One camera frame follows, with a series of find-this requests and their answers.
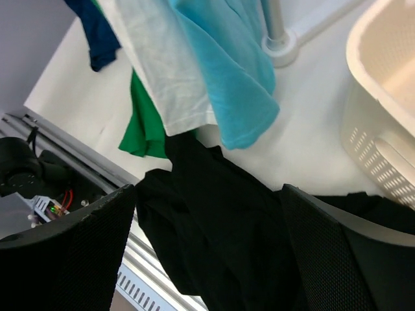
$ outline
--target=black device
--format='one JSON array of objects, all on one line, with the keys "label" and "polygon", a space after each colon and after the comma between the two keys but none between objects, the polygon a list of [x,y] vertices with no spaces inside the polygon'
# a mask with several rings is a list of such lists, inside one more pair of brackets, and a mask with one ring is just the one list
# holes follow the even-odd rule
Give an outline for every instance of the black device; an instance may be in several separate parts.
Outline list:
[{"label": "black device", "polygon": [[109,310],[135,205],[136,192],[127,185],[0,240],[2,309]]},{"label": "black device", "polygon": [[69,167],[39,160],[23,139],[0,139],[0,195],[56,197],[65,191],[72,175]]},{"label": "black device", "polygon": [[[37,135],[38,129],[34,128],[26,141],[17,137],[0,139],[0,196],[17,192],[26,199],[35,196],[50,198],[48,211],[42,211],[43,215],[38,217],[40,222],[44,222],[44,216],[55,219],[105,195],[102,189],[52,152],[44,150],[37,157]],[[61,210],[56,214],[50,210],[59,208]]]},{"label": "black device", "polygon": [[310,310],[415,307],[415,235],[285,185],[282,202]]}]

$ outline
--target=clothing rack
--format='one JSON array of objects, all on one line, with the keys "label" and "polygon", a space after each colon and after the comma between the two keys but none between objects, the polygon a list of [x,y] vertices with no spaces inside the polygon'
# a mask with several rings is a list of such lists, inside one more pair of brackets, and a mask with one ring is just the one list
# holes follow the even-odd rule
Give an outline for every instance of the clothing rack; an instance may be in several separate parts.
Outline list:
[{"label": "clothing rack", "polygon": [[284,67],[297,58],[300,47],[323,32],[365,0],[326,0],[291,28],[283,22],[280,0],[261,0],[268,35],[263,50],[274,67]]}]

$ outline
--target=red wire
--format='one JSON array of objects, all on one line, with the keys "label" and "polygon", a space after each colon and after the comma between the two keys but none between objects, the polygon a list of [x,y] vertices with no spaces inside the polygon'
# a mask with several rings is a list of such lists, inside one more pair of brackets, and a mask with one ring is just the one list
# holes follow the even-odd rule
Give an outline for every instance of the red wire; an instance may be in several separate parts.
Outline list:
[{"label": "red wire", "polygon": [[62,208],[62,211],[61,211],[62,214],[71,206],[72,201],[73,201],[73,190],[71,189],[69,190],[69,202],[66,205],[66,207]]},{"label": "red wire", "polygon": [[62,207],[64,207],[65,205],[66,198],[67,198],[67,190],[65,190],[64,200],[62,201],[62,204],[61,204]]}]

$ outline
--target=hanging laundry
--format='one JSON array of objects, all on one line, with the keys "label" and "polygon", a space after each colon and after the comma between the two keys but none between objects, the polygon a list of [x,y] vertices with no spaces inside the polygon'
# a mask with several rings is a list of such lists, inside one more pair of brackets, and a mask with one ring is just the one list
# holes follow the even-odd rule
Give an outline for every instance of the hanging laundry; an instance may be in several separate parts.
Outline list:
[{"label": "hanging laundry", "polygon": [[132,116],[119,149],[139,157],[152,156],[165,159],[163,123],[134,71],[130,94]]},{"label": "hanging laundry", "polygon": [[250,147],[279,111],[257,0],[169,2],[196,54],[223,145]]},{"label": "hanging laundry", "polygon": [[[136,185],[137,215],[178,291],[209,310],[308,310],[280,191],[192,135],[166,138],[172,172]],[[408,207],[365,193],[317,196],[371,222],[415,234]]]},{"label": "hanging laundry", "polygon": [[165,0],[97,0],[167,135],[216,124],[202,73]]},{"label": "hanging laundry", "polygon": [[89,44],[91,68],[100,71],[116,59],[115,52],[120,48],[108,22],[91,0],[64,0],[80,18]]}]

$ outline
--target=plastic basket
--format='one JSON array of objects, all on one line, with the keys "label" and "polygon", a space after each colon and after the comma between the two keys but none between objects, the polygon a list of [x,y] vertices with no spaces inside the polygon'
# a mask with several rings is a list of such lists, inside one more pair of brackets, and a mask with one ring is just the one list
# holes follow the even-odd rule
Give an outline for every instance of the plastic basket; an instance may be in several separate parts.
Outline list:
[{"label": "plastic basket", "polygon": [[378,0],[350,33],[354,77],[342,144],[390,197],[415,209],[415,0]]}]

